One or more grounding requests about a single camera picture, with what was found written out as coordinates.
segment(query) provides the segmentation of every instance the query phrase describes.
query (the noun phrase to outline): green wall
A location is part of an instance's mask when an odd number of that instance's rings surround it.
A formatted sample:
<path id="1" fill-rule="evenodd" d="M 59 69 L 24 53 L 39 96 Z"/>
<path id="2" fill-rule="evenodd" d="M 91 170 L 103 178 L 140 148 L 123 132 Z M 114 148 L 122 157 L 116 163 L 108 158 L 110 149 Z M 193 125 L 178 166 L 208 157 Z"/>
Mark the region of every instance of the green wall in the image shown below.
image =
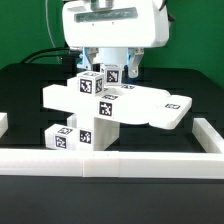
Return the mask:
<path id="1" fill-rule="evenodd" d="M 49 0 L 50 25 L 57 46 L 64 45 L 62 5 L 61 0 Z M 142 65 L 196 69 L 224 87 L 224 1 L 169 0 L 168 9 L 177 19 L 170 40 L 163 48 L 146 49 Z M 51 47 L 45 0 L 1 2 L 0 69 Z M 56 63 L 56 60 L 41 62 Z"/>
<path id="2" fill-rule="evenodd" d="M 176 17 L 170 40 L 147 49 L 142 65 L 196 69 L 224 87 L 224 1 L 169 0 L 168 11 Z"/>
<path id="3" fill-rule="evenodd" d="M 49 0 L 50 26 L 57 46 L 64 46 L 62 4 L 61 0 Z M 30 53 L 51 47 L 45 21 L 45 0 L 1 1 L 0 69 L 20 62 Z"/>

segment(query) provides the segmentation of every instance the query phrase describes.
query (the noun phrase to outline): black table surface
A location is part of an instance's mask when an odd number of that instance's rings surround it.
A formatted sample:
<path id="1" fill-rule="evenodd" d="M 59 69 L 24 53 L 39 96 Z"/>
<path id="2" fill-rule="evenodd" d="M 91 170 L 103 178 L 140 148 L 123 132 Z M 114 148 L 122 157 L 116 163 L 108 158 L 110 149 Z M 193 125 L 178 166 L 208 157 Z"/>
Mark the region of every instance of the black table surface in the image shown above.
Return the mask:
<path id="1" fill-rule="evenodd" d="M 0 71 L 0 112 L 9 129 L 0 147 L 42 148 L 44 130 L 66 124 L 69 113 L 43 108 L 42 88 L 66 85 L 60 65 L 12 64 Z M 206 118 L 224 135 L 224 91 L 189 69 L 141 69 L 124 83 L 190 96 L 191 110 L 175 130 L 121 124 L 107 150 L 204 153 L 192 135 L 193 118 Z M 0 177 L 0 223 L 220 223 L 224 181 Z"/>

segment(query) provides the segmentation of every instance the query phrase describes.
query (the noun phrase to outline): white cube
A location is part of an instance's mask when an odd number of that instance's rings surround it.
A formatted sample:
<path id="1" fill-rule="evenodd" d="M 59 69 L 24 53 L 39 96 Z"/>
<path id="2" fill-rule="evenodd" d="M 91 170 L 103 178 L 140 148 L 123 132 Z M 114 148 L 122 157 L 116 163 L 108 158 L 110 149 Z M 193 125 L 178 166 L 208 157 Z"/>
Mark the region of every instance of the white cube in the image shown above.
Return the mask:
<path id="1" fill-rule="evenodd" d="M 117 65 L 101 64 L 100 72 L 104 74 L 105 85 L 121 85 L 122 69 Z"/>
<path id="2" fill-rule="evenodd" d="M 77 74 L 78 93 L 83 96 L 98 96 L 104 92 L 104 75 L 86 71 Z"/>
<path id="3" fill-rule="evenodd" d="M 77 150 L 77 130 L 54 124 L 45 131 L 46 147 L 58 150 Z"/>

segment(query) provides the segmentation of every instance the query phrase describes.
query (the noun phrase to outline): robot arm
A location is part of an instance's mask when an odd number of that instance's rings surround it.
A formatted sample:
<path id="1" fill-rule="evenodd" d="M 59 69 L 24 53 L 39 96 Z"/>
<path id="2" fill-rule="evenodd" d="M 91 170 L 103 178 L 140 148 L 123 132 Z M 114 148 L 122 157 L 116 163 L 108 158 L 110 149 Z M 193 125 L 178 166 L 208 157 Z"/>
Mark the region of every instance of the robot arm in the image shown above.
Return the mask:
<path id="1" fill-rule="evenodd" d="M 138 76 L 144 48 L 164 46 L 169 38 L 166 0 L 78 0 L 63 8 L 67 44 L 83 48 L 80 68 L 96 63 L 128 65 Z"/>

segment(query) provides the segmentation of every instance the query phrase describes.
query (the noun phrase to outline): black cable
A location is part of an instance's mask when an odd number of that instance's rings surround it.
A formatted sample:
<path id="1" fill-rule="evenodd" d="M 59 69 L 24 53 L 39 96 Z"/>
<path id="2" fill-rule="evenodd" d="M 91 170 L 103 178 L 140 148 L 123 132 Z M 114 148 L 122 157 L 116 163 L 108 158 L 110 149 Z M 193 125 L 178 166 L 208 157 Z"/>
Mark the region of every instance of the black cable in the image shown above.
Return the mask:
<path id="1" fill-rule="evenodd" d="M 37 51 L 34 52 L 32 54 L 30 54 L 29 56 L 27 56 L 26 58 L 24 58 L 20 63 L 24 64 L 26 63 L 29 59 L 35 57 L 36 55 L 39 54 L 44 54 L 44 53 L 48 53 L 48 52 L 54 52 L 54 51 L 65 51 L 65 50 L 70 50 L 70 48 L 65 48 L 65 47 L 57 47 L 57 48 L 49 48 L 49 49 L 45 49 L 45 50 L 41 50 L 41 51 Z"/>
<path id="2" fill-rule="evenodd" d="M 67 56 L 68 54 L 48 54 L 48 55 L 40 55 L 38 57 L 33 58 L 31 61 L 29 61 L 29 64 L 32 63 L 33 61 L 36 61 L 40 58 L 48 58 L 48 57 L 63 57 L 63 56 Z M 80 58 L 79 54 L 71 54 L 70 56 L 73 56 L 74 58 Z"/>

